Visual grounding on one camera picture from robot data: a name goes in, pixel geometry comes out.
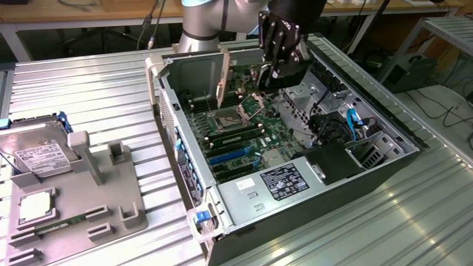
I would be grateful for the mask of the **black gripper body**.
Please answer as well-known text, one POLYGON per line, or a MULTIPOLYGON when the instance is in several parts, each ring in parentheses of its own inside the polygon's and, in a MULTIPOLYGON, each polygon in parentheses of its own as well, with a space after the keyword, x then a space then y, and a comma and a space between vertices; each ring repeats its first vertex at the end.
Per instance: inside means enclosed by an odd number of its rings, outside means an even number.
POLYGON ((299 26, 302 34, 309 33, 309 28, 319 18, 326 0, 278 0, 269 1, 269 12, 279 19, 299 26))

